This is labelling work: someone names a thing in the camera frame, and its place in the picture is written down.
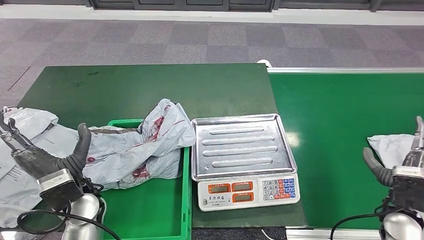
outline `stainless steel weighing tray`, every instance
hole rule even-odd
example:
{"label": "stainless steel weighing tray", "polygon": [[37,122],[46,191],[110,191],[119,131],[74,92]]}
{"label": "stainless steel weighing tray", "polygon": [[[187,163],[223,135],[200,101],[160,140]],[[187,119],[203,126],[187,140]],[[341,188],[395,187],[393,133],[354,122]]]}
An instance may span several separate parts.
{"label": "stainless steel weighing tray", "polygon": [[191,177],[197,182],[295,173],[297,166],[278,114],[191,121]]}

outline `red print on bag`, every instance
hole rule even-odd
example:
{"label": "red print on bag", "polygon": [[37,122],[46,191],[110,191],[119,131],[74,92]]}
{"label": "red print on bag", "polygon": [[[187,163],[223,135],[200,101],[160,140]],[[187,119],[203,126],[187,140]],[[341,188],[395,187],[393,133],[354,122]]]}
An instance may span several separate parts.
{"label": "red print on bag", "polygon": [[132,176],[134,178],[147,178],[150,177],[150,173],[147,171],[146,165],[144,164],[142,167],[134,170]]}

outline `robotic arm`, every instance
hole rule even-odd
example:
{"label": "robotic arm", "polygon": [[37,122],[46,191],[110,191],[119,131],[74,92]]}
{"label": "robotic arm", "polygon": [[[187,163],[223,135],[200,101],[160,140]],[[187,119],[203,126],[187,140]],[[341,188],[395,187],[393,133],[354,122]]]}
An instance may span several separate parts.
{"label": "robotic arm", "polygon": [[[36,179],[40,197],[53,209],[24,212],[18,217],[17,223],[22,230],[31,234],[47,234],[65,223],[62,240],[101,240],[102,229],[119,239],[113,231],[102,225],[106,212],[106,202],[100,196],[103,186],[91,183],[89,178],[83,176],[91,142],[91,132],[85,123],[78,126],[78,136],[71,155],[55,157],[22,135],[13,118],[6,124],[4,115],[0,112],[0,138],[10,147],[11,156],[16,163]],[[40,232],[28,229],[23,224],[23,217],[32,212],[64,218],[57,227]]]}
{"label": "robotic arm", "polygon": [[385,168],[375,159],[370,148],[363,149],[363,159],[377,181],[390,188],[388,196],[374,214],[352,216],[336,223],[330,239],[333,239],[335,229],[348,220],[379,217],[382,240],[424,240],[424,122],[417,116],[416,123],[411,150],[401,166]]}

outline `green table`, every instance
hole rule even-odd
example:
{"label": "green table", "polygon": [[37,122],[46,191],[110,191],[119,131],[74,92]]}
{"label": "green table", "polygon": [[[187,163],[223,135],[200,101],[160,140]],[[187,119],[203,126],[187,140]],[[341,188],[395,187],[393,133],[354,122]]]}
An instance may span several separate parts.
{"label": "green table", "polygon": [[[298,166],[301,202],[203,213],[193,201],[193,226],[247,227],[261,220],[262,226],[302,226],[305,214],[309,226],[329,228],[372,212],[386,196],[362,161],[362,147],[368,136],[414,132],[414,117],[424,115],[424,75],[410,71],[424,72],[305,68],[267,75],[260,64],[47,67],[19,106],[55,113],[70,128],[140,118],[163,97],[180,102],[191,119],[278,111]],[[342,227],[378,226],[377,219],[361,219]]]}
{"label": "green table", "polygon": [[[277,113],[266,68],[255,63],[46,67],[19,106],[55,113],[59,124],[75,129],[144,118],[162,98],[181,103],[190,119]],[[193,227],[307,224],[301,201],[201,212],[193,188]]]}

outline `gray carpet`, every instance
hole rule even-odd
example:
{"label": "gray carpet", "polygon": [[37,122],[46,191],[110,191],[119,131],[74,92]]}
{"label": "gray carpet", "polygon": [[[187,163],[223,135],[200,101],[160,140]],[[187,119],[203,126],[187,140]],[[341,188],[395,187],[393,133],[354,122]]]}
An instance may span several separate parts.
{"label": "gray carpet", "polygon": [[45,66],[253,63],[422,67],[424,27],[0,19],[0,106]]}

